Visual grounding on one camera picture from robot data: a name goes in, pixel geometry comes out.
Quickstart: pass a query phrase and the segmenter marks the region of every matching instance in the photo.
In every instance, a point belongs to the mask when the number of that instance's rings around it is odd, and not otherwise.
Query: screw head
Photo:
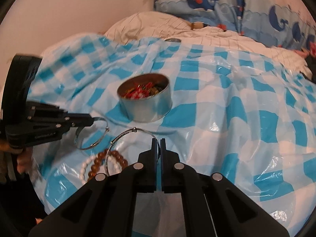
[[[97,181],[103,181],[105,178],[106,178],[106,175],[103,174],[103,173],[99,173],[99,174],[97,174],[97,175],[95,176],[95,179],[96,179]]]
[[[223,175],[220,174],[220,173],[215,173],[212,175],[212,178],[215,180],[215,181],[220,181],[223,179]]]
[[[184,164],[183,163],[175,163],[174,168],[178,169],[178,170],[184,169]]]
[[[140,170],[140,169],[142,169],[144,167],[144,165],[143,165],[143,163],[137,162],[137,163],[134,164],[133,167],[136,170]]]

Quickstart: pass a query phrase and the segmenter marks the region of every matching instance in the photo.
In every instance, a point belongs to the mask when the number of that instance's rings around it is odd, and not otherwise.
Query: blue checkered plastic sheet
[[[173,107],[159,121],[131,122],[116,90],[148,72],[168,76]],[[86,35],[43,58],[28,99],[105,116],[111,130],[86,152],[73,146],[74,131],[60,142],[35,147],[41,177],[34,188],[51,212],[82,186],[82,162],[137,126],[166,138],[167,148],[197,172],[221,172],[294,236],[316,205],[315,92],[302,75],[289,75],[259,54],[155,38],[120,45]],[[101,134],[94,129],[86,143]],[[116,150],[134,163],[150,144],[150,136],[129,134]],[[182,236],[181,210],[180,196],[138,195],[133,230]],[[144,219],[150,223],[144,225]]]

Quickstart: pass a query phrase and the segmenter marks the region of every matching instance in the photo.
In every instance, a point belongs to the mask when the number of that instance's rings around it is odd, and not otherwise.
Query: metal tin
[[[157,95],[142,99],[126,99],[124,94],[135,85],[153,82],[164,89]],[[152,122],[165,116],[172,107],[169,79],[161,74],[149,73],[128,79],[117,89],[121,108],[127,117],[136,122]]]

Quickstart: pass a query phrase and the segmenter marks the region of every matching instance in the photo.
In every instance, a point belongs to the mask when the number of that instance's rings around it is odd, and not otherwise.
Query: white wall
[[[153,0],[16,0],[0,25],[0,87],[16,53],[40,55],[80,32],[104,32]]]

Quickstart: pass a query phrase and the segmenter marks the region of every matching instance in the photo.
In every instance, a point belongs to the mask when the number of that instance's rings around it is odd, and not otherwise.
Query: silver bangle
[[[89,145],[89,147],[87,147],[87,148],[78,147],[78,145],[77,145],[78,144],[78,137],[79,137],[79,134],[81,133],[81,131],[84,129],[84,127],[78,127],[76,130],[76,133],[75,133],[74,144],[75,144],[76,148],[78,148],[79,150],[89,150],[89,149],[96,147],[103,140],[103,138],[106,136],[106,134],[110,130],[109,123],[107,122],[107,120],[105,118],[95,117],[93,119],[94,119],[94,122],[95,121],[105,121],[106,122],[104,134],[95,143]]]
[[[105,174],[106,174],[107,176],[110,176],[107,163],[108,163],[109,156],[110,156],[110,154],[111,154],[111,149],[113,148],[113,146],[116,144],[116,142],[117,142],[120,138],[122,138],[123,136],[125,136],[125,135],[127,135],[127,134],[129,134],[129,133],[136,133],[137,131],[142,131],[142,132],[144,132],[144,133],[146,133],[146,134],[149,134],[149,135],[151,135],[152,138],[154,138],[154,139],[156,140],[157,145],[158,145],[158,155],[157,155],[157,161],[158,161],[158,159],[159,159],[159,157],[160,157],[160,146],[159,146],[159,142],[158,142],[156,136],[154,136],[151,132],[149,132],[149,131],[147,131],[147,130],[145,130],[145,129],[133,127],[133,128],[131,128],[131,129],[128,129],[128,130],[124,131],[123,133],[121,133],[119,136],[117,136],[116,138],[114,138],[114,139],[110,142],[111,145],[110,145],[109,149],[108,149],[107,152],[106,152],[105,161],[104,161],[104,171],[105,171]]]

